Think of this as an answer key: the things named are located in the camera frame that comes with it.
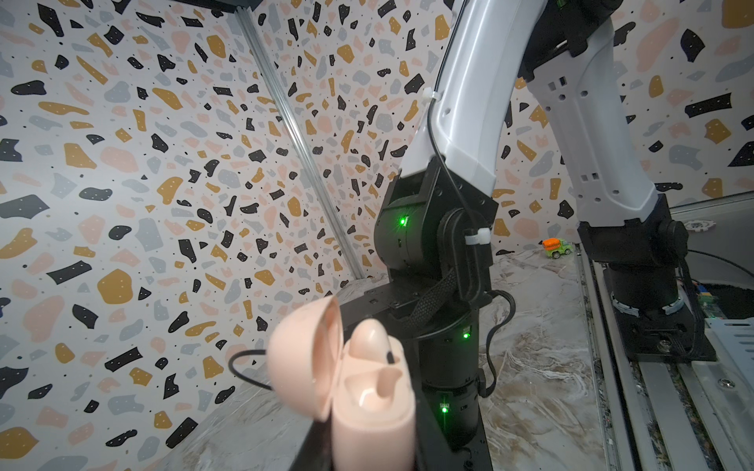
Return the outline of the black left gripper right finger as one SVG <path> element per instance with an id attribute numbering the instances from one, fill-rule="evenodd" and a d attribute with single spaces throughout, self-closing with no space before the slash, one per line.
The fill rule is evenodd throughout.
<path id="1" fill-rule="evenodd" d="M 433 415 L 420 380 L 412 380 L 416 399 L 415 470 L 461 470 L 461 461 L 453 453 Z"/>

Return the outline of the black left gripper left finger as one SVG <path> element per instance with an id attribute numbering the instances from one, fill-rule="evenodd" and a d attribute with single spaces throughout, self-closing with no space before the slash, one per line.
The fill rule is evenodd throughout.
<path id="1" fill-rule="evenodd" d="M 314 421 L 296 454 L 290 471 L 331 471 L 332 432 L 331 421 Z"/>

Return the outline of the pink round earbud case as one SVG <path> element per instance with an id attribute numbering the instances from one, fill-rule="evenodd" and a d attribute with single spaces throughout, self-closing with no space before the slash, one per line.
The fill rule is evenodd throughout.
<path id="1" fill-rule="evenodd" d="M 389 336 L 395 363 L 349 355 L 337 298 L 287 315 L 267 349 L 273 391 L 298 414 L 331 421 L 338 470 L 410 470 L 415 457 L 416 402 L 401 343 Z"/>

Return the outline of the pink earbud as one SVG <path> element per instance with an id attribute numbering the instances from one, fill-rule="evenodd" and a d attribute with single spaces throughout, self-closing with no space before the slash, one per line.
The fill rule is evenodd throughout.
<path id="1" fill-rule="evenodd" d="M 389 335 L 376 319 L 365 319 L 357 325 L 351 334 L 349 355 L 385 365 L 395 363 Z"/>

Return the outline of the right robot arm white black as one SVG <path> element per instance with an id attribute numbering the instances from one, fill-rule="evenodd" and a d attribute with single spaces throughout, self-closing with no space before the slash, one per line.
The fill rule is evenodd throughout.
<path id="1" fill-rule="evenodd" d="M 414 349 L 428 423 L 451 449 L 481 426 L 495 388 L 477 363 L 500 211 L 502 139 L 524 82 L 571 182 L 578 241 L 612 285 L 631 359 L 688 360 L 702 330 L 677 277 L 687 233 L 635 156 L 614 74 L 616 1 L 457 1 L 427 109 L 388 184 L 374 247 L 388 283 L 347 303 Z"/>

